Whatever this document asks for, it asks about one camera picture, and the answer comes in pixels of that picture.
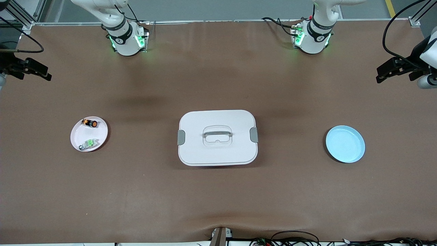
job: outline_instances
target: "black cable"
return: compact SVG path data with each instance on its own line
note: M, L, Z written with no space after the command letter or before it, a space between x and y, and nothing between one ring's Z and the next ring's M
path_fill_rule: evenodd
M131 21L136 21L136 19L132 19L132 18L126 17L125 13L122 12L122 11L117 7L117 5L114 4L114 6L115 6L115 8L118 10L119 13L121 13L122 15L124 15L124 17L125 17L126 19L131 20Z
M253 239L250 243L249 246L252 246L252 243L254 243L256 241L256 239Z
M432 7L434 7L434 5L436 5L436 4L437 4L437 2L434 2L434 3L431 5L431 7L429 7L427 10L425 10L425 11L422 13L422 15L420 15L419 18L417 18L417 19L419 20L420 18L422 18L422 16L423 16L424 14L426 14L428 11L430 11L430 9L431 9Z
M281 25L282 30L284 30L285 33L287 33L288 35L293 36L293 37L297 37L297 36L298 36L297 34L289 33L289 32L284 28L284 25L282 24L282 22L281 22L281 20L280 20L279 18L277 19L277 21L279 22L279 25Z
M382 35L382 47L384 48L384 50L385 50L387 53L389 53L389 54L391 54L391 55L393 55L393 56L398 57L399 59L402 59L402 60L408 62L408 63L411 64L413 67L418 68L418 69L420 69L420 70L424 70L424 68L422 68L422 67L418 66L417 64L415 64L415 63L409 61L409 60L406 59L405 57L403 57L403 56L401 56L401 55L399 55L399 54L396 54L396 53L394 53L393 51L389 50L389 49L387 48L387 46L385 45L385 37L387 36L387 31L388 31L388 28L390 27L390 25L393 23L393 21L394 21L394 20L395 20L395 19L396 19L396 18L397 18L397 17L398 17L402 12L404 12L405 10L411 8L412 6L414 6L414 5L416 5L416 4L419 4L419 3L421 3L421 2L424 2L424 1L425 1L425 0L418 0L418 1L416 1L416 2L414 2L414 3L412 3L412 4L410 4L410 5L406 6L406 7L403 8L401 11L399 11L397 14L395 14L395 16L393 16L393 18L388 22L387 26L385 27L384 34Z
M409 246L434 246L437 245L437 240L434 241L422 241L417 238L396 238L388 241L364 241L364 242L350 242L348 246L386 246L392 245L392 243L402 243Z
M136 19L136 21L138 22L138 18L135 15L135 12L132 10L131 6L128 4L129 9L131 10L132 14L134 15L134 18Z
M270 18L270 17L264 17L264 18L262 18L262 20L270 20L270 21L272 21L273 23L275 23L276 25L280 25L280 26L282 27L282 30L284 30L284 32L287 33L288 35L293 36L293 37L297 37L297 34L289 33L289 32L285 29L285 27L287 27L287 28L291 28L291 26L282 24L282 22L281 22L281 20L280 20L279 18L277 19L277 21L275 21L274 19L272 19L272 18Z
M132 14L134 15L135 19L132 19L132 18L126 17L125 13L122 12L122 11L117 7L117 5L114 4L114 6L115 6L115 8L117 9L117 11L118 11L119 13L121 13L122 15L124 15L124 17L125 17L126 19L128 19L128 20L135 21L135 22L142 22L142 21L145 21L145 20L138 20L138 19L137 19L137 17L136 17L136 15L135 15L134 11L132 10L132 8L131 8L131 6L130 6L129 4L128 4L128 7L129 7L129 9L131 10Z
M275 21L274 19L272 19L270 17L264 17L264 18L262 18L262 20L270 20L270 21L273 21L273 23L275 23L276 25L281 25L279 22Z
M413 15L413 17L411 17L411 19L414 19L414 18L416 17L416 15L417 15L420 11L422 11L422 9L424 9L425 6L427 6L431 1L432 1L432 0L428 0L428 2L427 2L426 4L424 4L424 5L419 9L419 11L417 11L417 12Z
M296 230L277 232L277 233L273 234L273 236L270 238L270 240L273 241L273 238L274 238L276 235L279 235L279 234L282 234L282 233L291 233L291 232L292 232L292 233L303 233L303 234L311 235L311 236L313 236L313 237L317 240L317 241L316 241L317 245L320 246L320 240L319 240L319 238L318 238L316 235L314 235L314 234L312 234L312 233L309 233L309 232L296 231Z
M21 49L0 49L0 52L12 52L12 53L41 53L44 51L44 47L42 47L42 45L36 41L33 37L31 37L29 34L23 32L22 30L18 29L17 27L15 27L14 25L12 25L9 21L3 19L3 17L0 16L0 19L2 21L4 21L6 24L10 25L11 27L13 27L14 29L16 29L17 31L21 32L22 34L24 34L26 37L30 38L32 41L34 41L41 49L40 50L21 50Z

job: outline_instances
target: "small electronic component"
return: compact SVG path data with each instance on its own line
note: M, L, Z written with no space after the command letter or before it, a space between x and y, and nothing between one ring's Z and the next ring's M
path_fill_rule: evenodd
M89 127L97 127L97 121L90 119L83 119L82 124Z
M93 147L96 147L99 143L97 142L97 139L89 139L87 141L85 141L85 143L79 145L79 149L80 150L86 150L86 149L90 149Z

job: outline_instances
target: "light blue plate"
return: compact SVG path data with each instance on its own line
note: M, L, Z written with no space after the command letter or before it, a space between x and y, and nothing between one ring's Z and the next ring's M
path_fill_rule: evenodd
M336 126L326 135L326 148L335 159L352 163L363 157L366 146L357 130L348 126Z

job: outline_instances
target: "box lid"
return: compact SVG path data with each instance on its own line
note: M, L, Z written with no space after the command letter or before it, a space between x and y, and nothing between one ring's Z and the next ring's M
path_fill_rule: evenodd
M258 154L255 118L246 110L189 112L180 120L178 145L186 165L251 163Z

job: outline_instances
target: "metal frame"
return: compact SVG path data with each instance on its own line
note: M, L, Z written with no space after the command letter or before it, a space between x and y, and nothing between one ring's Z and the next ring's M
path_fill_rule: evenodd
M413 16L409 16L411 27L420 27L420 19L426 14L434 5L437 4L437 0L428 0Z
M338 21L389 21L390 18L381 18L381 19L338 19ZM396 18L397 21L405 21L408 18ZM224 21L232 21L232 22L264 22L265 20L261 19L237 19L237 20L223 20L223 21L201 21L201 20L192 20L192 21L141 21L140 23L146 25L176 25L176 24L189 24L195 22L224 22ZM301 19L283 19L281 21L301 21ZM36 22L33 25L35 26L100 26L101 22Z
M10 0L6 10L23 25L24 30L30 30L36 20L15 0Z
M40 21L42 11L44 10L46 4L47 0L39 0L38 6L36 7L35 13L33 14L33 17L35 17L36 21Z

